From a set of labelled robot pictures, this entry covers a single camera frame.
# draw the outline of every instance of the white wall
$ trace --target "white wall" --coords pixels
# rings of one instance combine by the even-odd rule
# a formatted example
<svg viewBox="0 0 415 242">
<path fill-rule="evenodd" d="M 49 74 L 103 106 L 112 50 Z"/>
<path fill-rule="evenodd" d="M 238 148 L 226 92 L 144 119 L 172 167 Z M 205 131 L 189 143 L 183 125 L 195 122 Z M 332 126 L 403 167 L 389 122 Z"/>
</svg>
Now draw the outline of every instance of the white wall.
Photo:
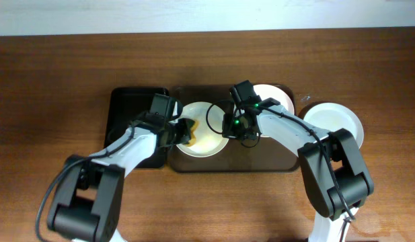
<svg viewBox="0 0 415 242">
<path fill-rule="evenodd" d="M 0 36 L 415 26 L 415 0 L 0 0 Z"/>
</svg>

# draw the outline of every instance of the wooden table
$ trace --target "wooden table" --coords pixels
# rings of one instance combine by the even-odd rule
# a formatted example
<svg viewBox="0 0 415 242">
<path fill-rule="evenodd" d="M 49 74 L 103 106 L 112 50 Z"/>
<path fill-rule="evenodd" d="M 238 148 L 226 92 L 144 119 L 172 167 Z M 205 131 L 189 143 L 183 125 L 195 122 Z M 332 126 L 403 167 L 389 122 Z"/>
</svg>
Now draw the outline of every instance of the wooden table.
<svg viewBox="0 0 415 242">
<path fill-rule="evenodd" d="M 283 83 L 297 111 L 353 110 L 375 193 L 348 241 L 415 241 L 415 28 L 0 37 L 0 241 L 35 241 L 48 184 L 102 148 L 121 86 Z M 301 172 L 132 172 L 118 228 L 129 241 L 285 241 L 311 232 Z M 57 235 L 42 232 L 48 238 Z"/>
</svg>

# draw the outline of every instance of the wood grain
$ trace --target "wood grain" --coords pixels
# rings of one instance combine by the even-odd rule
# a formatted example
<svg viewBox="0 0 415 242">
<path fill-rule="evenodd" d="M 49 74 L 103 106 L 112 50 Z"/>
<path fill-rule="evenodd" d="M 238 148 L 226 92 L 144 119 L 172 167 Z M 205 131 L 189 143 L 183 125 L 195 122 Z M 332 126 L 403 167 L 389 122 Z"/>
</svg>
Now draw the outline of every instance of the wood grain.
<svg viewBox="0 0 415 242">
<path fill-rule="evenodd" d="M 102 148 L 115 87 L 246 79 L 289 86 L 298 112 L 353 110 L 375 193 L 348 241 L 415 241 L 415 28 L 1 37 L 0 241 L 36 240 L 63 161 Z M 306 238 L 314 213 L 300 171 L 165 168 L 127 178 L 118 228 L 129 241 L 286 241 Z"/>
</svg>

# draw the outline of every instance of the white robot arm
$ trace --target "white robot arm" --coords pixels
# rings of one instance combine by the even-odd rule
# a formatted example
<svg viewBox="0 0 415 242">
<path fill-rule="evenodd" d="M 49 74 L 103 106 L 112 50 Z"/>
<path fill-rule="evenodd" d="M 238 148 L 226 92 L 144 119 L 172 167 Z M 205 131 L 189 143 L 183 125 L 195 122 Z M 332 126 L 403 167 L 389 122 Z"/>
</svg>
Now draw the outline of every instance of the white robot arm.
<svg viewBox="0 0 415 242">
<path fill-rule="evenodd" d="M 348 230 L 344 221 L 353 218 L 365 198 L 373 193 L 374 186 L 351 133 L 312 126 L 288 113 L 273 99 L 261 101 L 249 81 L 235 85 L 230 92 L 237 109 L 243 109 L 244 113 L 224 115 L 223 136 L 241 140 L 254 139 L 255 133 L 262 133 L 296 154 L 306 194 L 316 210 L 309 241 L 343 241 Z M 158 97 L 161 98 L 156 103 L 154 99 L 143 122 L 128 128 L 103 151 L 90 155 L 85 159 L 89 162 L 80 162 L 81 157 L 74 156 L 67 159 L 67 166 L 73 167 L 56 182 L 58 188 L 47 220 L 50 230 L 74 241 L 125 241 L 116 229 L 123 179 L 152 156 L 157 147 L 187 143 L 190 139 L 193 121 L 168 122 L 179 116 L 178 103 L 169 97 Z M 343 167 L 332 171 L 330 158 L 342 161 Z M 98 188 L 95 201 L 77 197 L 77 188 L 90 186 Z M 43 240 L 37 224 L 37 235 Z"/>
</svg>

